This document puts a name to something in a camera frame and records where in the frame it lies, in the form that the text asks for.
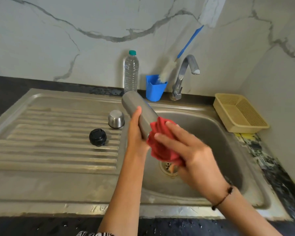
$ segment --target red cloth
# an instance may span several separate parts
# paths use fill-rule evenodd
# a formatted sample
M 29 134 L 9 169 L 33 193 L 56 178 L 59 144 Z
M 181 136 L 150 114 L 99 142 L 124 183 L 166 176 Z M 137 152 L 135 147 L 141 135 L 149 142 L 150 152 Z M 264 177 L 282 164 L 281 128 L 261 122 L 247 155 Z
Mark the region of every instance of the red cloth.
M 148 136 L 147 143 L 152 149 L 151 155 L 157 160 L 173 162 L 175 165 L 183 166 L 185 165 L 185 162 L 178 155 L 178 153 L 174 152 L 173 150 L 170 150 L 169 148 L 167 148 L 166 146 L 164 146 L 163 144 L 159 143 L 158 141 L 154 139 L 154 135 L 156 133 L 162 133 L 171 139 L 177 140 L 177 138 L 165 125 L 166 122 L 174 123 L 172 120 L 158 117 L 156 122 L 153 122 L 150 124 L 152 131 L 150 132 Z

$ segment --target marble wall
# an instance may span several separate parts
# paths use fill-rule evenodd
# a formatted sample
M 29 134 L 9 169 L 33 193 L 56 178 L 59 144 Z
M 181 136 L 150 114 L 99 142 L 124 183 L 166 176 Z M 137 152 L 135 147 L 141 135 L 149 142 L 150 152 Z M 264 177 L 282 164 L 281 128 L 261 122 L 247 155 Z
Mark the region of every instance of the marble wall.
M 144 76 L 160 73 L 202 25 L 205 1 L 0 0 L 0 76 L 123 87 L 134 49 L 145 89 Z M 193 54 L 201 71 L 187 71 L 182 92 L 238 91 L 294 13 L 295 0 L 226 0 L 181 57 Z
M 270 124 L 259 135 L 295 181 L 295 15 L 240 92 Z

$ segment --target granite countertop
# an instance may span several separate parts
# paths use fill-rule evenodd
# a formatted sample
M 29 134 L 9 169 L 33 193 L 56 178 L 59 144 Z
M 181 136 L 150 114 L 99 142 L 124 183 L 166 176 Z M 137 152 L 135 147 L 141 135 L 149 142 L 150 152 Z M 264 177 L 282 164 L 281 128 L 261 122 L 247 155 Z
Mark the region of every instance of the granite countertop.
M 122 96 L 123 90 L 112 87 L 98 87 L 53 81 L 0 77 L 0 115 L 21 98 L 30 88 L 82 92 Z M 138 91 L 143 97 L 145 91 Z M 163 101 L 170 101 L 169 93 L 164 93 Z M 185 104 L 213 104 L 214 97 L 185 94 L 180 102 Z M 273 187 L 293 221 L 271 222 L 283 235 L 295 235 L 295 184 L 273 158 L 258 135 L 237 134 L 242 146 L 247 148 L 261 167 L 264 176 Z M 95 233 L 101 217 L 0 217 L 0 235 L 66 235 L 81 236 Z M 209 219 L 140 219 L 139 235 L 239 235 L 228 220 Z

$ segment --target yellow plastic basket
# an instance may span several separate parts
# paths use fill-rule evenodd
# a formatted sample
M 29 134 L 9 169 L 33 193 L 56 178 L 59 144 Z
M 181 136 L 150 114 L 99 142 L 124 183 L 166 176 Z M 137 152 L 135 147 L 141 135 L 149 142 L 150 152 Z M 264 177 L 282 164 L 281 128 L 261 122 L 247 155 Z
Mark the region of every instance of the yellow plastic basket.
M 242 95 L 217 93 L 213 106 L 229 132 L 256 133 L 269 128 L 267 122 Z

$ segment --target chrome faucet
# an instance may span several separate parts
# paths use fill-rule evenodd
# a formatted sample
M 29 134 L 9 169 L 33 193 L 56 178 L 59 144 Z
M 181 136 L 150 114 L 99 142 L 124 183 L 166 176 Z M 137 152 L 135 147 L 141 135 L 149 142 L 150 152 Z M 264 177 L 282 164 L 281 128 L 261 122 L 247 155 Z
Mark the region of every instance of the chrome faucet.
M 172 93 L 173 100 L 181 99 L 181 90 L 182 90 L 181 83 L 182 83 L 182 79 L 185 76 L 188 65 L 190 66 L 190 70 L 193 75 L 200 74 L 199 66 L 197 64 L 195 57 L 193 55 L 187 55 L 181 64 L 176 83 L 173 85 L 173 93 Z

